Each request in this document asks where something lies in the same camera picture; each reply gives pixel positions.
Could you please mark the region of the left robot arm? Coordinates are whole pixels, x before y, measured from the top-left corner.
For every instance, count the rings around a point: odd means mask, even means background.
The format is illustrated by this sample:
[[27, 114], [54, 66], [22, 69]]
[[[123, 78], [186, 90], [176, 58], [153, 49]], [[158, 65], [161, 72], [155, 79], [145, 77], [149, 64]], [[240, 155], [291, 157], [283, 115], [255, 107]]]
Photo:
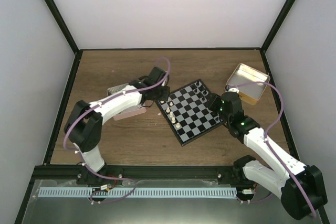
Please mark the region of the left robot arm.
[[90, 103], [80, 100], [75, 104], [64, 127], [64, 148], [67, 141], [74, 145], [75, 152], [81, 155], [83, 164], [90, 170], [88, 176], [95, 184], [102, 184], [107, 178], [107, 170], [103, 168], [106, 163], [98, 147], [103, 125], [114, 116], [147, 100], [166, 101], [170, 90], [168, 82], [169, 72], [154, 67], [149, 75], [116, 86], [106, 98]]

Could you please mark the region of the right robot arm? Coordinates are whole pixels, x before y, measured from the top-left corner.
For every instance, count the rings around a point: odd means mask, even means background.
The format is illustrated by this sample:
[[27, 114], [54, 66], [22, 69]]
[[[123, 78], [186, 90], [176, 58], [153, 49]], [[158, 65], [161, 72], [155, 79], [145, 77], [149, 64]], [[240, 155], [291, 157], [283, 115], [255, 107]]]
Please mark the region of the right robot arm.
[[254, 181], [277, 196], [286, 212], [301, 220], [327, 202], [322, 172], [284, 151], [251, 117], [244, 114], [242, 101], [236, 92], [222, 95], [211, 93], [207, 108], [223, 122], [231, 136], [257, 153], [262, 165], [251, 156], [238, 159], [233, 177], [238, 183]]

